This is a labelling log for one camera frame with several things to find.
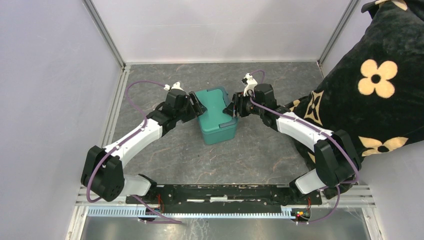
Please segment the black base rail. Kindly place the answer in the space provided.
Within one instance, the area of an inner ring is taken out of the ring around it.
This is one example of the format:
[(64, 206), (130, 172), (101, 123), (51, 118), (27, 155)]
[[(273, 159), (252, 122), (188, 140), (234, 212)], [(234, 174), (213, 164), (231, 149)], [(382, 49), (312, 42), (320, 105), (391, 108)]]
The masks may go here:
[(166, 214), (271, 214), (281, 207), (321, 205), (317, 191), (298, 195), (277, 184), (164, 184), (141, 197), (149, 205), (163, 204)]

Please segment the black floral cloth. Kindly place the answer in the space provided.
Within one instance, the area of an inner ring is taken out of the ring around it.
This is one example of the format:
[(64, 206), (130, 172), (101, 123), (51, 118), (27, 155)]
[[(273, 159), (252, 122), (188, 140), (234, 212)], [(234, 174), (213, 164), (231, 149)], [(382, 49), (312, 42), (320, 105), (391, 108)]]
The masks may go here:
[(308, 95), (286, 105), (309, 123), (346, 131), (363, 160), (424, 139), (424, 3), (375, 0), (363, 37)]

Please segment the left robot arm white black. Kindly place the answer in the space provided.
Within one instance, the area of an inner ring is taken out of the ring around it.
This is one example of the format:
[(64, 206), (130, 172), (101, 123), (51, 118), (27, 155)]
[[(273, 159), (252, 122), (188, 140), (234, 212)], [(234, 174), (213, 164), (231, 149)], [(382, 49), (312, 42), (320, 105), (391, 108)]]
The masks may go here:
[(175, 128), (177, 122), (186, 123), (206, 111), (193, 91), (171, 89), (165, 101), (124, 137), (105, 147), (91, 147), (80, 180), (87, 201), (111, 202), (120, 196), (136, 195), (145, 204), (153, 203), (157, 198), (153, 181), (140, 174), (125, 175), (124, 168), (145, 147)]

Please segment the green medicine kit box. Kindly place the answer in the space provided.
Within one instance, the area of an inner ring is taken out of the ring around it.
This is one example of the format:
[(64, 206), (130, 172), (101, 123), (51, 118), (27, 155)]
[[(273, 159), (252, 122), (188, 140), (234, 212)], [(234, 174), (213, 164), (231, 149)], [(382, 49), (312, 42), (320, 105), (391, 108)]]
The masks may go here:
[(223, 112), (231, 103), (223, 86), (217, 86), (195, 93), (206, 111), (198, 117), (203, 141), (214, 145), (231, 140), (236, 135), (238, 119)]

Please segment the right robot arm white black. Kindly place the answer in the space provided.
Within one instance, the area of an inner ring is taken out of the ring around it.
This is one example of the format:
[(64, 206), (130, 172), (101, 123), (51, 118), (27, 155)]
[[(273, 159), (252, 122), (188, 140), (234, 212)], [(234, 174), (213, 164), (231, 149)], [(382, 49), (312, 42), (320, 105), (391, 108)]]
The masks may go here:
[(292, 137), (312, 151), (314, 169), (289, 184), (288, 196), (293, 203), (302, 204), (313, 191), (358, 181), (362, 165), (349, 134), (344, 130), (333, 132), (315, 126), (279, 105), (270, 84), (261, 83), (234, 93), (223, 113), (241, 118), (257, 115), (264, 125)]

